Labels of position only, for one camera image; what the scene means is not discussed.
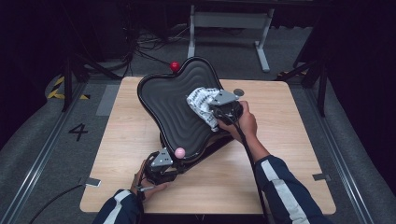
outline wooden table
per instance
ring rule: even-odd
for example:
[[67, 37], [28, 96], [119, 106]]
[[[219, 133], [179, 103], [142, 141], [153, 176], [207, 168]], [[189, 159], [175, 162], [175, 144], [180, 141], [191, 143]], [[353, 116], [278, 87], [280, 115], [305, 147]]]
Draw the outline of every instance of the wooden table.
[[[128, 189], [134, 173], [149, 153], [161, 149], [160, 132], [136, 96], [140, 77], [126, 77], [113, 106], [92, 167], [99, 188], [86, 188], [80, 208], [98, 212], [117, 189]], [[256, 116], [258, 136], [267, 149], [282, 158], [311, 192], [324, 214], [335, 205], [288, 85], [274, 81], [221, 80], [226, 91], [242, 89]], [[261, 214], [260, 200], [243, 146], [232, 141], [145, 203], [146, 213]]]

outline striped sleeve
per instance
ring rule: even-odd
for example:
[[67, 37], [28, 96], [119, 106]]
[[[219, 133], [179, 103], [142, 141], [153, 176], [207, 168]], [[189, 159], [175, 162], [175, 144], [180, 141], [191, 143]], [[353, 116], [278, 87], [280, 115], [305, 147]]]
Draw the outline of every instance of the striped sleeve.
[[127, 189], [120, 189], [105, 202], [92, 224], [132, 224], [137, 215], [136, 196]]
[[257, 161], [256, 178], [276, 223], [331, 223], [280, 158], [271, 155]]

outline pink ball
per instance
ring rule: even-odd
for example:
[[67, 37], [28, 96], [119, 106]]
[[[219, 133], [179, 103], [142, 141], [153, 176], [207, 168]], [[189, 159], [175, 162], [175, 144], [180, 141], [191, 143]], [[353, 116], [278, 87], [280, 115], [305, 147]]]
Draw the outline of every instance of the pink ball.
[[176, 158], [178, 158], [178, 159], [183, 159], [185, 155], [186, 155], [186, 150], [184, 150], [184, 148], [178, 147], [178, 148], [175, 150], [175, 156], [176, 156]]

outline person's hand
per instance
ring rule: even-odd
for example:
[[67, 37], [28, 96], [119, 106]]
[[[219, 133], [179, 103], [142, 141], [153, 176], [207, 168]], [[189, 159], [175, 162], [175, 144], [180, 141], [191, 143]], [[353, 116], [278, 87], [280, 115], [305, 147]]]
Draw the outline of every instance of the person's hand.
[[[243, 109], [243, 114], [241, 118], [239, 118], [238, 122], [236, 122], [236, 125], [241, 128], [242, 132], [244, 133], [245, 137], [247, 139], [249, 138], [257, 138], [257, 122], [256, 118], [254, 117], [253, 114], [250, 113], [249, 108], [248, 108], [248, 102], [246, 101], [240, 101], [239, 102], [241, 106], [244, 108]], [[218, 119], [218, 124], [221, 129], [229, 132], [231, 136], [236, 139], [237, 141], [241, 142], [241, 136], [239, 135], [238, 131], [236, 128], [231, 124], [231, 125], [226, 125], [223, 121]]]
[[[137, 189], [136, 189], [135, 185], [136, 185], [137, 182], [139, 181], [139, 176], [140, 176], [142, 173], [143, 173], [143, 180], [142, 180], [142, 183], [141, 183], [141, 184], [142, 184], [142, 187], [143, 187], [143, 188], [147, 188], [147, 187], [152, 187], [152, 186], [154, 186], [153, 184], [149, 183], [149, 182], [147, 181], [147, 179], [145, 178], [145, 174], [144, 174], [145, 162], [146, 162], [146, 161], [143, 161], [142, 165], [140, 166], [139, 172], [137, 172], [137, 174], [134, 175], [134, 182], [132, 183], [131, 191], [132, 191], [135, 195], [137, 195]], [[150, 198], [152, 197], [153, 194], [155, 194], [155, 193], [157, 193], [157, 192], [159, 192], [159, 191], [161, 191], [161, 190], [166, 189], [166, 188], [168, 187], [168, 185], [169, 185], [169, 183], [163, 183], [163, 184], [161, 184], [161, 185], [154, 186], [153, 189], [149, 189], [149, 190], [147, 190], [147, 191], [144, 191], [145, 198], [146, 198], [145, 201], [147, 201], [148, 199], [150, 199]]]

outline black tray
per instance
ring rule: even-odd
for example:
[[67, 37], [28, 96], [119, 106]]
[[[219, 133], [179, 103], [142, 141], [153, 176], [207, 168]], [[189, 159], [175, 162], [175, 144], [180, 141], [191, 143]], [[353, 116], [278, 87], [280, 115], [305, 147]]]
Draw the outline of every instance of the black tray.
[[199, 159], [212, 138], [225, 134], [212, 132], [187, 104], [190, 93], [200, 87], [223, 89], [212, 65], [199, 57], [189, 58], [176, 74], [146, 76], [137, 87], [140, 103], [160, 129], [163, 147], [173, 158], [183, 147], [183, 162]]

